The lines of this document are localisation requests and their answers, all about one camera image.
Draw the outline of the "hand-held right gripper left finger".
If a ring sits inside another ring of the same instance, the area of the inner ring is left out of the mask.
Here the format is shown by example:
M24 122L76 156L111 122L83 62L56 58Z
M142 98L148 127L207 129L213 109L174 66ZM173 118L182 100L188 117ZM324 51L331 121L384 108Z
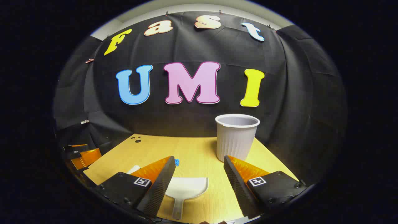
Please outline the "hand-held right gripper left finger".
M95 187L95 192L128 213L156 218L175 171L167 156L131 174L118 172Z

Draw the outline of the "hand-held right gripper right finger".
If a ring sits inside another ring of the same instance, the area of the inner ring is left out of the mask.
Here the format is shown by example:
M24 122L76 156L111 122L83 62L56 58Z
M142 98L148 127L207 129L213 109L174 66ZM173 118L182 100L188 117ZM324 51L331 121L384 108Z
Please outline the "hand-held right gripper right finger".
M305 183L282 171L270 173L229 155L224 170L243 215L250 219L285 210L307 190Z

